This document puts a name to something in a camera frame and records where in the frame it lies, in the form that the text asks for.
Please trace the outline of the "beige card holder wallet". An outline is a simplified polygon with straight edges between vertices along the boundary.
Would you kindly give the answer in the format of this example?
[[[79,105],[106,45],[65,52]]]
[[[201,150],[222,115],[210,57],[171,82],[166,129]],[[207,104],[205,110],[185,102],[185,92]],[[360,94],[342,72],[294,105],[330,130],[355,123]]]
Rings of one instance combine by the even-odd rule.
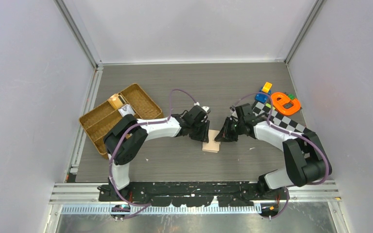
[[[208,139],[209,142],[203,142],[202,151],[218,153],[220,150],[220,142],[215,141],[215,137],[219,134],[219,131],[209,130]]]

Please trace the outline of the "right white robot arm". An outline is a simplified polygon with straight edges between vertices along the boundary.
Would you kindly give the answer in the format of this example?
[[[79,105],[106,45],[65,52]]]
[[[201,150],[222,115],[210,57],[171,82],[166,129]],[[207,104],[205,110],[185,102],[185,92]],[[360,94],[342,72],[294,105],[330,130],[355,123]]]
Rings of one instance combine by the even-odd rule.
[[[262,103],[232,107],[215,141],[236,142],[240,135],[267,142],[284,154],[284,168],[258,178],[257,191],[264,199],[271,199],[279,188],[314,184],[332,173],[317,134]]]

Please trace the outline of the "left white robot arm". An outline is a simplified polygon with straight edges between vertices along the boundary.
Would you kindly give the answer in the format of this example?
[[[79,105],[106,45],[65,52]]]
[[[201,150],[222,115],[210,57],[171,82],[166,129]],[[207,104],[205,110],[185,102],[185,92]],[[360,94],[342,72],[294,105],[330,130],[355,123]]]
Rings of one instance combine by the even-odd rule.
[[[189,111],[161,119],[138,119],[125,115],[103,138],[111,162],[109,182],[111,195],[118,201],[129,197],[130,162],[142,145],[163,137],[189,136],[199,142],[209,142],[210,108],[195,104]]]

